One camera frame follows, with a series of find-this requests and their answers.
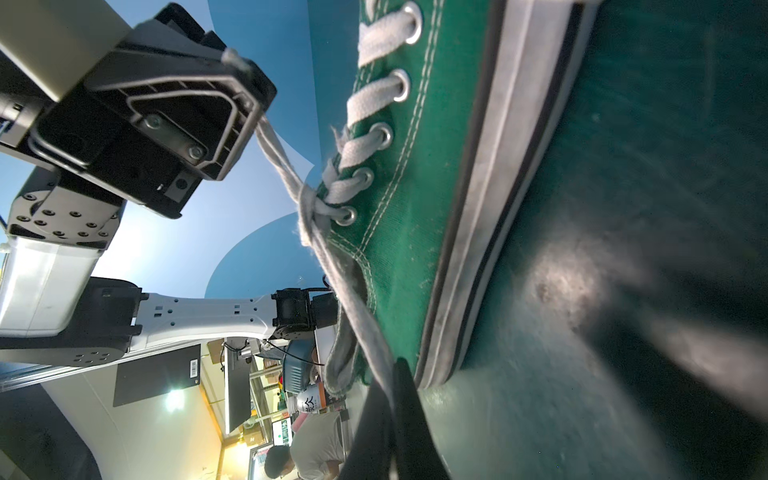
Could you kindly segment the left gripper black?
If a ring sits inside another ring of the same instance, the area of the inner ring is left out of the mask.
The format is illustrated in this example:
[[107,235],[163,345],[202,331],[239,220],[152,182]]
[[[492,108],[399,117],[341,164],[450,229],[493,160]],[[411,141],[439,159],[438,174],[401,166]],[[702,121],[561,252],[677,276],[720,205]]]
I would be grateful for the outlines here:
[[240,159],[277,89],[179,4],[137,25],[31,128],[45,160],[178,219]]

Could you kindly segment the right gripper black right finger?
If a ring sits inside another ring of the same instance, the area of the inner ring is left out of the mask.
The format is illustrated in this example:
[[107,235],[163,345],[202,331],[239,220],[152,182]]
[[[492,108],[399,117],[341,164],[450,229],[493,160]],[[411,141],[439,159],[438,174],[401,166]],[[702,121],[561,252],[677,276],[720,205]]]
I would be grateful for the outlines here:
[[399,479],[449,480],[438,454],[408,363],[394,366],[394,452]]

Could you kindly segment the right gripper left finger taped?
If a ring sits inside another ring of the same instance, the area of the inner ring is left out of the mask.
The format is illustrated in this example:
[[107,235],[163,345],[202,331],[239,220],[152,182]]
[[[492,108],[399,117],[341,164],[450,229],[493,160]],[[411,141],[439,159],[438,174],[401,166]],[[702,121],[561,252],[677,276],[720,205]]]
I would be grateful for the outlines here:
[[394,413],[377,382],[368,389],[351,451],[342,465],[341,480],[391,478],[395,449]]

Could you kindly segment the green canvas sneaker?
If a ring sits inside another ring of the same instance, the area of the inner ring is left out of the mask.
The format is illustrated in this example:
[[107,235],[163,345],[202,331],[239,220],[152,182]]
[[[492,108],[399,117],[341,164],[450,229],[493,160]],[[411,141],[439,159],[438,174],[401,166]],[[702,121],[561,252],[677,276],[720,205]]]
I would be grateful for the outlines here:
[[[352,128],[394,133],[349,201],[359,218],[330,222],[327,240],[414,383],[445,383],[461,365],[513,218],[568,100],[599,5],[595,1],[412,1],[413,44],[358,68],[351,95],[395,69],[408,98]],[[323,368],[327,388],[377,382],[340,306]]]

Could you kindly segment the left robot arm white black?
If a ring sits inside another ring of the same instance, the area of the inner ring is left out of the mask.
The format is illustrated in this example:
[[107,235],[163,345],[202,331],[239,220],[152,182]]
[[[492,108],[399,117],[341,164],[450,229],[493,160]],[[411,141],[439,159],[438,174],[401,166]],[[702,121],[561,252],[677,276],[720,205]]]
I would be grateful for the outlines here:
[[179,218],[200,183],[235,166],[276,93],[179,4],[132,27],[103,1],[3,2],[1,150],[33,171],[1,220],[2,360],[85,370],[333,325],[325,286],[213,301],[93,273],[128,203]]

